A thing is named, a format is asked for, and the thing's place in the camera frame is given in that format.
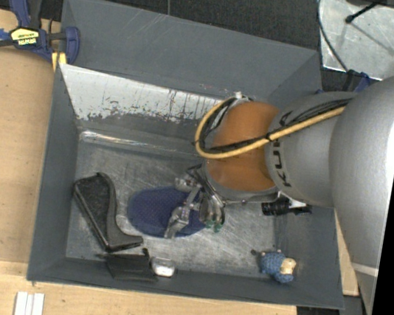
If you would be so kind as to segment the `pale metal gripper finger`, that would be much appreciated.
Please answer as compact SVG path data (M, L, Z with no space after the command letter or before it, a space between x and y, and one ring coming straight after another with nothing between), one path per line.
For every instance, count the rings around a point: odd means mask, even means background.
M164 237L167 239L174 238L176 233L181 230L182 225L182 217L183 217L183 209L175 208L168 220L167 229L165 230Z
M190 213L192 210L186 207L180 207L178 216L176 219L176 225L174 229L174 235L186 236L188 235L189 226L190 226Z

